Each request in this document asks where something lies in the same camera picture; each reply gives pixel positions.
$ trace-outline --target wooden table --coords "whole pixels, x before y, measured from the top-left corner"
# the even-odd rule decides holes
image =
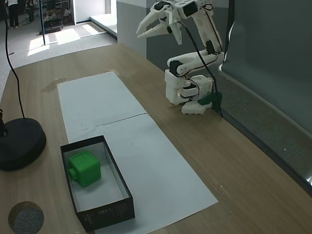
[[[61,161],[67,143],[57,84],[114,71],[218,199],[218,203],[160,234],[311,234],[312,199],[273,161],[214,111],[181,114],[165,97],[164,73],[122,44],[47,59],[17,69],[27,117],[47,136],[42,155],[16,172],[0,172],[0,232],[12,233],[8,214],[22,201],[44,211],[41,234],[83,234]],[[12,73],[1,108],[21,117]]]

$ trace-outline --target black round base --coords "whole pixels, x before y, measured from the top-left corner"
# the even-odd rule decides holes
[[[41,125],[31,118],[19,118],[5,124],[8,135],[0,138],[0,170],[21,169],[42,153],[46,138]]]

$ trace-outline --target black box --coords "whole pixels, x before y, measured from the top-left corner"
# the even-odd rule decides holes
[[[64,145],[60,149],[75,213],[87,232],[135,217],[133,197],[104,136]],[[86,150],[100,160],[101,179],[82,188],[69,178],[68,160]]]

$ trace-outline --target green cube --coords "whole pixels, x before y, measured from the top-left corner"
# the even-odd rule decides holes
[[[100,161],[89,151],[81,152],[69,159],[70,178],[85,188],[101,179]]]

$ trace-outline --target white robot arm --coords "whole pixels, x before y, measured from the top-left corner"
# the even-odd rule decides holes
[[[221,66],[224,60],[222,41],[212,19],[212,0],[163,0],[155,3],[150,13],[139,24],[136,34],[140,37],[173,34],[179,45],[182,44],[182,20],[192,17],[198,28],[205,50],[200,54],[207,66]],[[160,24],[146,31],[155,20]],[[188,78],[187,75],[205,68],[197,52],[170,58],[170,69],[165,72],[166,97],[170,103],[186,103],[182,108],[184,114],[203,114],[210,104],[201,105],[199,100],[212,93],[213,79],[205,76]]]

